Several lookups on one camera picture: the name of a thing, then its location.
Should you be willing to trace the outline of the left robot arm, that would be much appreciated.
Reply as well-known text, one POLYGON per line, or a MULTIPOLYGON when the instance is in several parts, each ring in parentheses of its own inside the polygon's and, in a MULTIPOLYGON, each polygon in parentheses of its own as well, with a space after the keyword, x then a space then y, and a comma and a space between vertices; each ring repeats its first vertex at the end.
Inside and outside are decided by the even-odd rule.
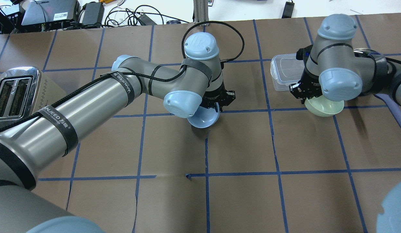
POLYGON ((121 55, 109 73, 52 105, 0 128, 0 233, 101 233, 32 192, 49 164, 141 94, 163 100, 171 114, 206 128, 236 98, 223 82, 224 61, 215 37, 197 32, 183 38, 179 71, 121 55))

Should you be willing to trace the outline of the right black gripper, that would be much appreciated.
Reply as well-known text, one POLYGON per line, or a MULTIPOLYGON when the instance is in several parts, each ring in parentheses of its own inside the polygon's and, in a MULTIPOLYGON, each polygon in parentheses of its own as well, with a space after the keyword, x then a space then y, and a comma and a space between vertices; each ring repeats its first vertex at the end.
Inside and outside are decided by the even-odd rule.
POLYGON ((304 71, 302 72, 301 78, 298 83, 289 85, 290 93, 296 99, 300 99, 302 104, 304 104, 307 99, 320 97, 322 95, 318 76, 312 74, 307 69, 307 61, 308 59, 310 59, 310 52, 312 50, 312 47, 312 45, 309 45, 305 48, 300 48, 298 52, 296 52, 295 58, 297 60, 303 61, 304 71))

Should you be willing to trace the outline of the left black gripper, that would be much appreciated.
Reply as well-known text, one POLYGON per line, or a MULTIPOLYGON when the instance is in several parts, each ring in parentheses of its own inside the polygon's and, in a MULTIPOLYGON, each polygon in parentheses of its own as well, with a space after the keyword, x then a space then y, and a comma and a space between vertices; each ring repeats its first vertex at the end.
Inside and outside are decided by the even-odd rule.
POLYGON ((205 92, 200 106, 203 108, 215 108, 215 111, 220 113, 220 109, 223 106, 230 105, 235 99, 235 92, 226 90, 225 84, 222 82, 217 89, 205 92))

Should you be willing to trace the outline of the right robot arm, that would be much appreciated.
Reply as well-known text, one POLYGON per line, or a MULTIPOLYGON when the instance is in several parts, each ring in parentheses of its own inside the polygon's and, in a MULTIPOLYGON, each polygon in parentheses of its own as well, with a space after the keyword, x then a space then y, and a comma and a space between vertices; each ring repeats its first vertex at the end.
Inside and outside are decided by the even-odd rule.
POLYGON ((334 102, 369 94, 386 94, 401 106, 401 61, 371 49, 354 49, 355 20, 345 14, 323 19, 314 43, 301 48, 296 59, 304 62, 298 83, 290 93, 304 103, 323 96, 334 102))

